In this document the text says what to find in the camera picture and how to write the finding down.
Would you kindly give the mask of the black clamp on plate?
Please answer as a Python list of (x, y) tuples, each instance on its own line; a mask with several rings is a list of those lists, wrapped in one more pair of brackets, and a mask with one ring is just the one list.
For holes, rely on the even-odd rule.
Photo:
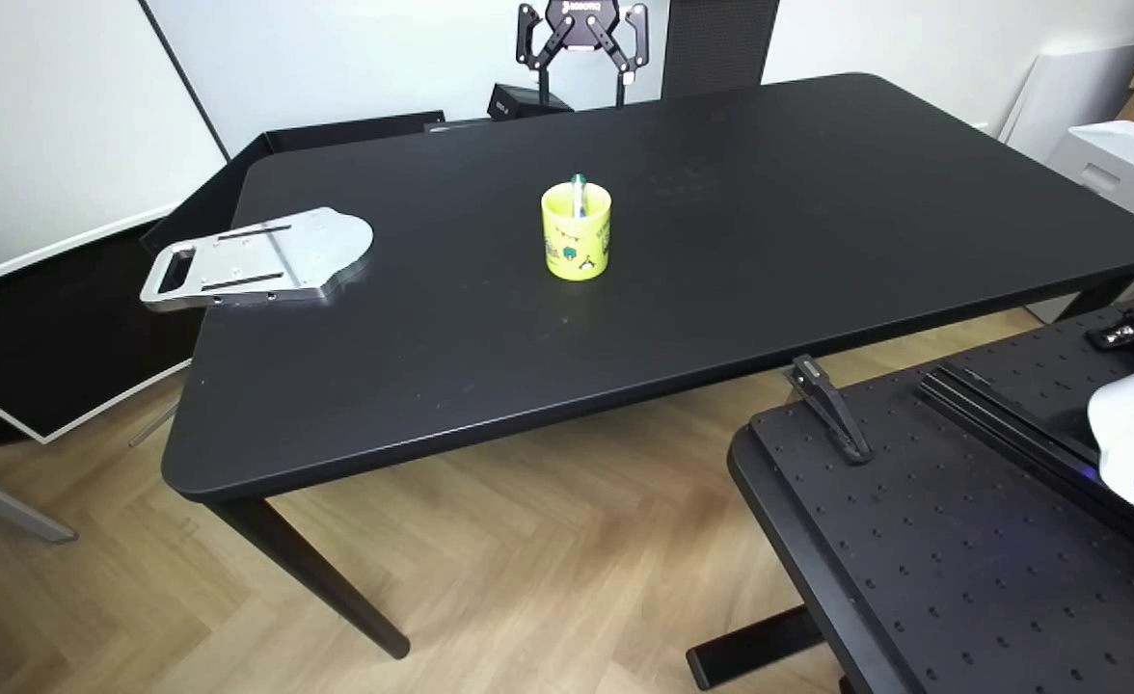
[(805, 407), (825, 424), (825, 431), (833, 437), (841, 456), (847, 461), (867, 461), (873, 443), (860, 431), (860, 424), (851, 422), (851, 414), (847, 414), (845, 398), (836, 393), (836, 384), (829, 380), (829, 375), (809, 353), (800, 353), (789, 362), (789, 380), (804, 393)]

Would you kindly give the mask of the green marker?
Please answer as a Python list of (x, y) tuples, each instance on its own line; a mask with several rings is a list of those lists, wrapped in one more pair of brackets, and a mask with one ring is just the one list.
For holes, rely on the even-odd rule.
[(588, 217), (588, 177), (581, 174), (575, 174), (570, 177), (570, 199), (575, 199), (575, 219), (581, 219)]

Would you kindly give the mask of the white framed black board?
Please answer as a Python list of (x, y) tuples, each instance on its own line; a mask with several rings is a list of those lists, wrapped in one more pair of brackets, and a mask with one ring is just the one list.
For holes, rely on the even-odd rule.
[(139, 303), (145, 222), (0, 278), (0, 443), (50, 440), (194, 353), (198, 312)]

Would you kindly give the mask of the grey perforated mounting plate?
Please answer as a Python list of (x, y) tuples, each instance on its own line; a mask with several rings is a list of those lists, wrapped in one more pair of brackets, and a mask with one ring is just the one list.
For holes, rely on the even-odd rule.
[(804, 406), (737, 431), (737, 491), (845, 694), (1134, 694), (1134, 509), (1085, 431), (1129, 369), (1108, 310), (851, 384), (864, 461)]

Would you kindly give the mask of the yellow cup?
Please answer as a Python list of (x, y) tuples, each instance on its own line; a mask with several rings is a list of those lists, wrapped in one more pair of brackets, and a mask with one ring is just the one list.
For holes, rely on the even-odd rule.
[(570, 183), (539, 194), (544, 271), (559, 281), (593, 281), (608, 271), (615, 195), (588, 183), (588, 217), (575, 219)]

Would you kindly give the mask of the black table leg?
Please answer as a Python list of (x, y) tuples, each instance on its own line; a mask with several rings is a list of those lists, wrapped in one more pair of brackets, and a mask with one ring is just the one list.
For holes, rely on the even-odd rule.
[(408, 636), (364, 590), (355, 590), (267, 496), (211, 500), (211, 512), (387, 657), (405, 659), (411, 653)]

